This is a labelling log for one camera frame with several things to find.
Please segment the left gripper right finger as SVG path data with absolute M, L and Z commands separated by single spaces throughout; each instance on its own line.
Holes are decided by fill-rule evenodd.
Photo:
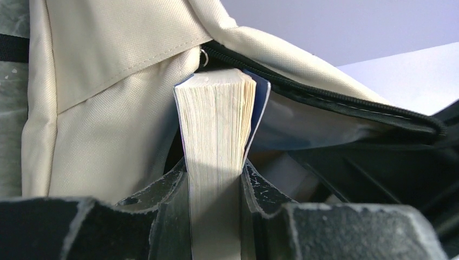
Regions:
M 447 259 L 413 207 L 298 203 L 250 162 L 240 187 L 242 259 Z

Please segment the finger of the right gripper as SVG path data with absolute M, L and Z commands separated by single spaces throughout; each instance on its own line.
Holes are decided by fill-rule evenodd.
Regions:
M 415 207 L 446 248 L 457 248 L 458 103 L 435 118 L 447 127 L 435 142 L 378 138 L 290 156 L 345 202 Z

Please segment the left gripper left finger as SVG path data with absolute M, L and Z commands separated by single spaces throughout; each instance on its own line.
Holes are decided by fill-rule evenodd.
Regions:
M 1 259 L 191 259 L 185 162 L 109 205 L 92 197 L 1 200 Z

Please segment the beige canvas backpack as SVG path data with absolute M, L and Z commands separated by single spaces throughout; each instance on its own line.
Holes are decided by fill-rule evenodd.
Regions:
M 30 1 L 22 196 L 116 203 L 163 173 L 178 128 L 173 87 L 209 63 L 256 73 L 301 105 L 274 123 L 314 146 L 382 132 L 436 141 L 439 120 L 389 105 L 338 68 L 264 31 L 220 1 Z

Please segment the blue Jane Eyre book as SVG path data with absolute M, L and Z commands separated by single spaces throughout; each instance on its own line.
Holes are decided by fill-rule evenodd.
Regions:
M 193 259 L 240 259 L 239 179 L 271 91 L 247 70 L 195 73 L 174 89 Z

